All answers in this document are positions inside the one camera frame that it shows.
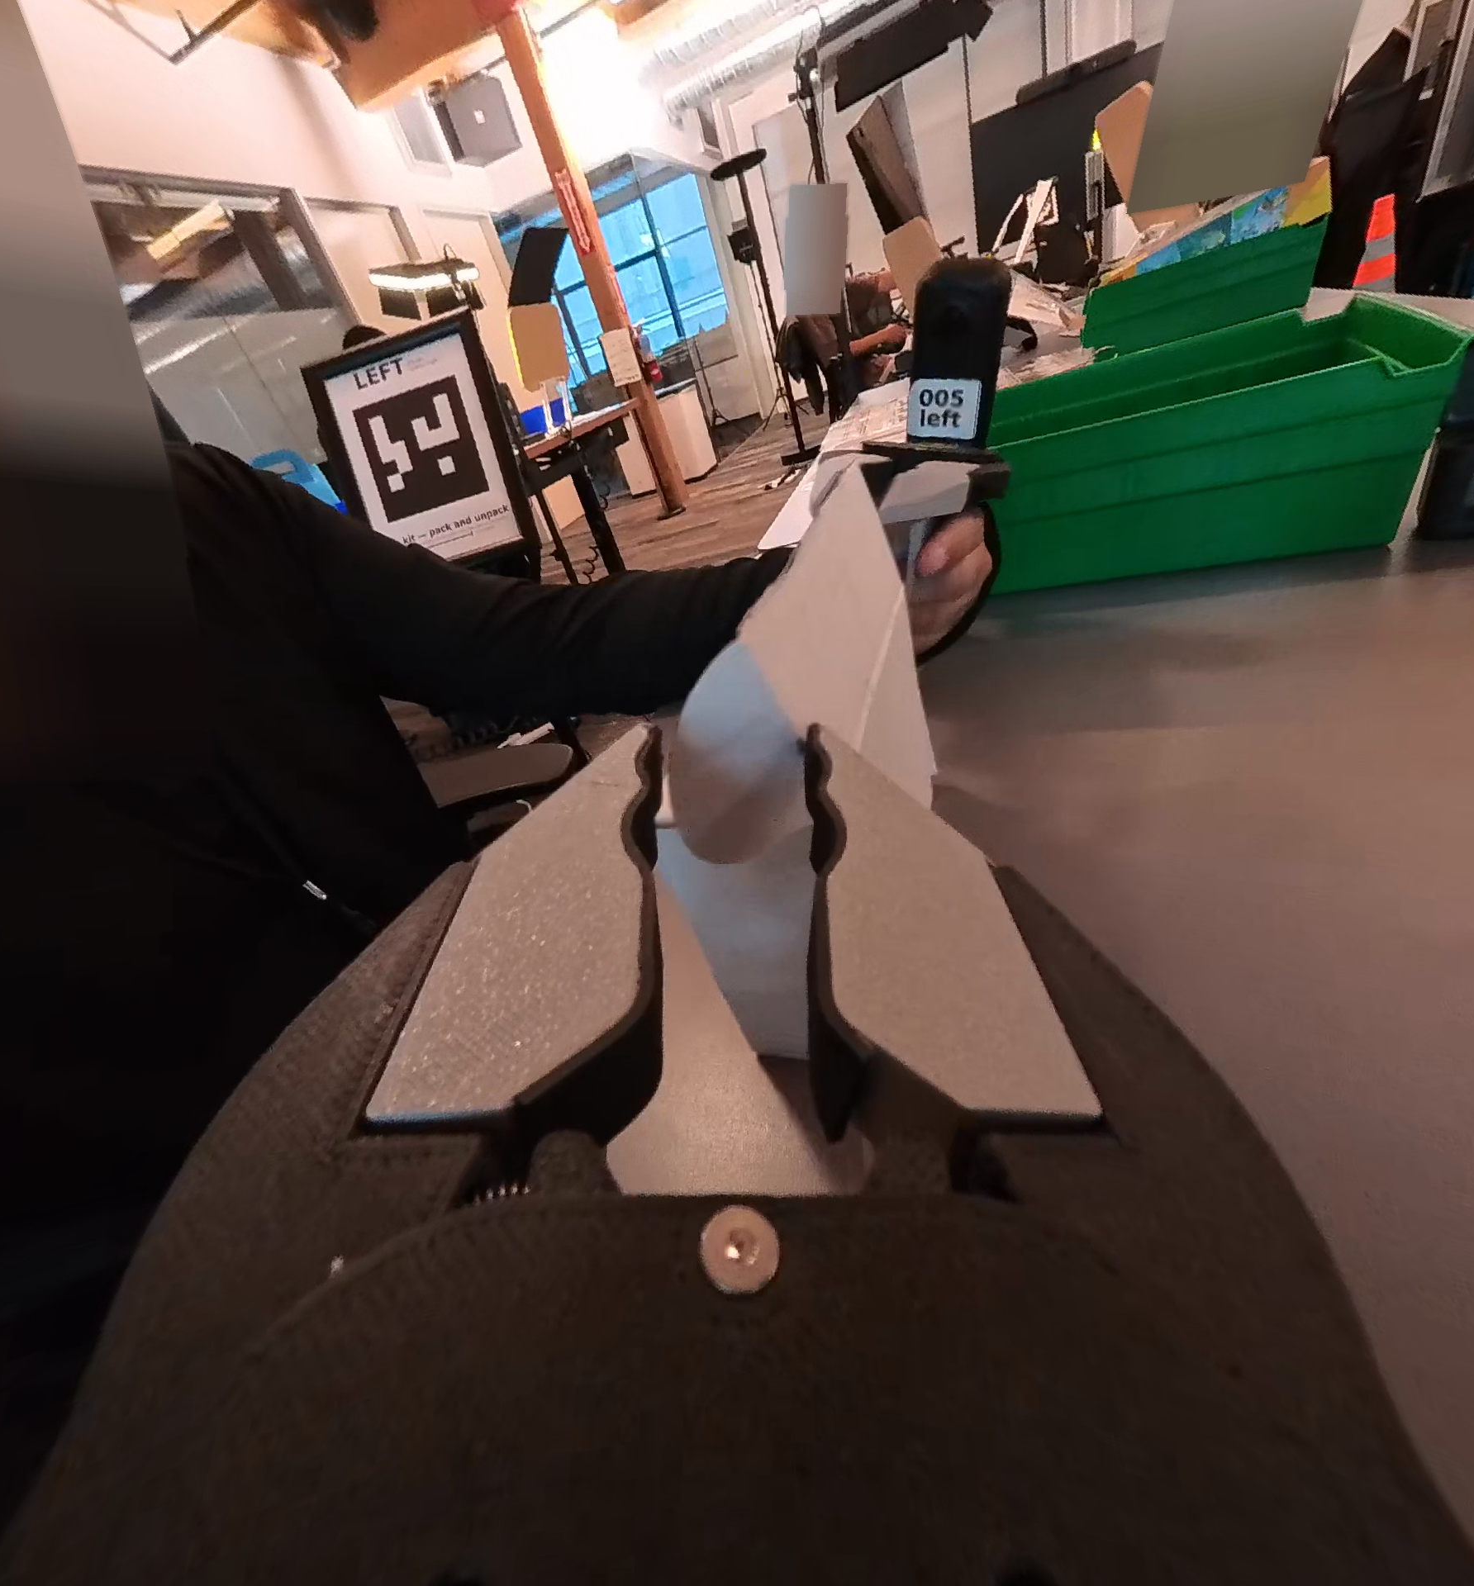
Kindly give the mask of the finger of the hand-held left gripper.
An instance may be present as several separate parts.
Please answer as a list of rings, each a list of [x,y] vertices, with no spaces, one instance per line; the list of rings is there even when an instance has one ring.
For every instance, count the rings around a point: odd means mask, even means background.
[[[878,499],[883,524],[945,520],[968,510],[970,470],[905,470]]]

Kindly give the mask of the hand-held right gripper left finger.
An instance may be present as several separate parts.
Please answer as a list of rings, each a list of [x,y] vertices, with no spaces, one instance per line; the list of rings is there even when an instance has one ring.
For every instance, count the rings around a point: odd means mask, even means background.
[[[630,728],[473,864],[364,1122],[615,1138],[664,1074],[656,816],[664,738]]]

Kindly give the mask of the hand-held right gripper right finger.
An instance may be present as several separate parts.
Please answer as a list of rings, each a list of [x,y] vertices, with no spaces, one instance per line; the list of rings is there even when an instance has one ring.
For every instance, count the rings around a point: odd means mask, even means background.
[[[1077,1132],[1102,1101],[985,853],[834,729],[806,737],[806,1067],[827,1138]]]

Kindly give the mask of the white cardboard mailer box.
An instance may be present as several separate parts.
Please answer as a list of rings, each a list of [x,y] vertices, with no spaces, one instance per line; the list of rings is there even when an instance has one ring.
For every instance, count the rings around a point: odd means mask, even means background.
[[[853,1146],[822,1138],[806,1089],[813,723],[931,808],[904,573],[860,470],[834,485],[670,734],[656,864],[664,1078],[609,1150],[625,1187],[743,1199],[827,1194],[860,1172]]]

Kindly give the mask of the green plastic bin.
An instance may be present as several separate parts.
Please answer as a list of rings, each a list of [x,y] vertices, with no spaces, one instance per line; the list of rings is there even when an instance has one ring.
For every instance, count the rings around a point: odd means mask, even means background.
[[[1132,354],[1300,311],[1324,248],[1325,219],[1208,250],[1091,292],[1081,345]]]
[[[1472,339],[1358,296],[998,390],[994,594],[1389,546]]]

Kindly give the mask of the person's left forearm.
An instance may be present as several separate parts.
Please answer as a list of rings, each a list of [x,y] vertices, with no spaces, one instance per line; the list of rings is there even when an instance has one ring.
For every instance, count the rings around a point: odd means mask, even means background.
[[[552,720],[680,702],[793,560],[630,570],[546,585],[404,546],[217,446],[166,446],[196,549],[229,555],[240,602],[329,653],[374,696]]]

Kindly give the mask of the colourful printed box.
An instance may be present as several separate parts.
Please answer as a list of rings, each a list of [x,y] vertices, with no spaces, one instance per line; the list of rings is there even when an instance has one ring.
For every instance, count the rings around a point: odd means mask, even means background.
[[[1125,278],[1180,265],[1205,251],[1242,245],[1284,229],[1317,225],[1330,213],[1332,162],[1319,155],[1296,185],[1239,197],[1230,206],[1203,209],[1184,223],[1154,227],[1142,235],[1138,248],[1112,270],[1112,277]]]

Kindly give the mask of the person's left hand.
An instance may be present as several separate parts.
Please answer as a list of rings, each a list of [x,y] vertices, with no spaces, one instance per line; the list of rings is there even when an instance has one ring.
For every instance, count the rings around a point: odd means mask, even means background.
[[[975,505],[938,520],[905,579],[914,657],[924,663],[963,638],[992,592],[999,542],[992,510]]]

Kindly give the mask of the black floor lamp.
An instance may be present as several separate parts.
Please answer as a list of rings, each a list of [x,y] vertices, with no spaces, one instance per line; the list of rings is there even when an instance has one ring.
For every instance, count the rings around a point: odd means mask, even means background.
[[[764,308],[764,323],[768,332],[768,343],[773,354],[773,372],[777,375],[780,384],[780,396],[788,410],[788,424],[793,427],[793,449],[782,456],[782,473],[772,480],[766,489],[777,489],[798,476],[806,470],[806,466],[820,456],[815,446],[806,446],[804,431],[802,431],[802,419],[800,419],[800,406],[796,400],[796,392],[793,388],[793,378],[788,374],[788,362],[784,356],[784,333],[782,333],[782,318],[775,311],[772,278],[766,270],[766,257],[760,243],[760,229],[756,220],[756,206],[752,202],[752,192],[748,186],[748,173],[764,167],[766,164],[766,149],[764,147],[752,147],[745,151],[738,151],[731,157],[723,159],[716,167],[710,170],[710,179],[716,185],[736,185],[741,199],[741,225],[734,229],[731,235],[731,248],[734,255],[739,265],[745,265],[760,287],[760,307]]]

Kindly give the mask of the black softbox light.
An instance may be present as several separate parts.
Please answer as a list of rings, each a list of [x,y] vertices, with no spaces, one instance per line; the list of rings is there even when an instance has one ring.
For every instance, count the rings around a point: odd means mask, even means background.
[[[546,303],[555,292],[561,255],[571,242],[561,225],[531,225],[521,230],[511,268],[508,307]]]

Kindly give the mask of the black white tag sign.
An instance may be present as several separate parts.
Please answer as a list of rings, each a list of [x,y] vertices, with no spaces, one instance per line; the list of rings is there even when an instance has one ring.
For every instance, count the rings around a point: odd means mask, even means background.
[[[541,530],[470,308],[303,367],[317,443],[352,515],[452,565],[519,554]]]

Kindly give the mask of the studio light panel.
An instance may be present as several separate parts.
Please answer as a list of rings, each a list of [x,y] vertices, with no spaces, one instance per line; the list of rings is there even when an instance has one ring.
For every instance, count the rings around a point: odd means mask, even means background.
[[[423,262],[394,262],[368,270],[385,314],[404,321],[429,321],[465,308],[485,307],[481,270],[453,251]]]

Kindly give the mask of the orange wooden post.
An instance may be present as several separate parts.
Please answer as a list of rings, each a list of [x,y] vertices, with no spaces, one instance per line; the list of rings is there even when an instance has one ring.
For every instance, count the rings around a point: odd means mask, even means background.
[[[649,470],[661,499],[661,515],[680,515],[687,510],[682,466],[675,452],[664,410],[645,372],[587,171],[556,122],[541,39],[531,31],[521,3],[508,6],[508,12],[495,22],[495,34],[525,106],[533,142],[541,149],[550,192],[577,251],[587,287],[604,327],[604,345],[611,362],[611,378],[626,390],[640,441],[645,443]]]

